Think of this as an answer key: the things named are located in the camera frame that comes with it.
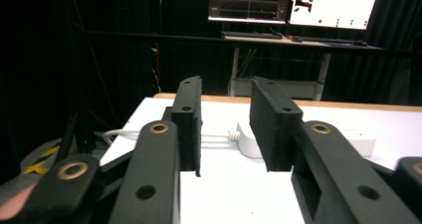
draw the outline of power strip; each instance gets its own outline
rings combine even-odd
[[[240,152],[247,157],[262,158],[261,150],[249,124],[245,121],[240,121],[238,122],[237,130],[240,133],[239,139],[237,140]],[[376,139],[373,136],[365,134],[352,126],[339,128],[338,130],[361,156],[369,157],[372,155],[376,143]]]

